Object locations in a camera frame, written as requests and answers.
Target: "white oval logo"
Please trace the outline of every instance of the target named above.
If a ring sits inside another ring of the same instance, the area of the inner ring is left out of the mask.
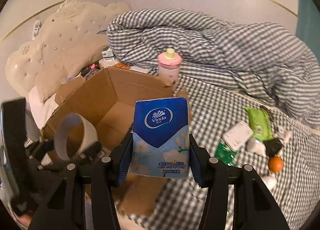
[[[173,113],[169,108],[155,108],[149,111],[144,118],[144,124],[151,129],[170,123]]]

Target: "bottle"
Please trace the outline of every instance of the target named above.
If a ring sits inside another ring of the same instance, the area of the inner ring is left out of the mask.
[[[166,52],[158,56],[159,78],[166,86],[173,86],[173,89],[175,89],[181,62],[181,56],[174,49],[168,48]]]

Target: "blue tissue package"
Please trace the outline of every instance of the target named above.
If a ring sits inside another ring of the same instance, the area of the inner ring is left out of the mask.
[[[136,102],[129,172],[186,178],[189,171],[188,103],[185,98]]]

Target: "tufted headboard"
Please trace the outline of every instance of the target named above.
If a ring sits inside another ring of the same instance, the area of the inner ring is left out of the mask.
[[[125,3],[111,3],[104,7],[92,2],[65,1],[44,22],[34,41],[23,43],[10,55],[5,69],[9,84],[28,99],[35,78],[44,65],[79,39],[106,29],[116,16],[128,11]]]

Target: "orange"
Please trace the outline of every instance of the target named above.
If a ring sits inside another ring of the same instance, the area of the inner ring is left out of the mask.
[[[269,159],[268,165],[269,165],[269,169],[272,172],[277,173],[277,172],[281,171],[283,168],[283,160],[278,156],[274,156]]]

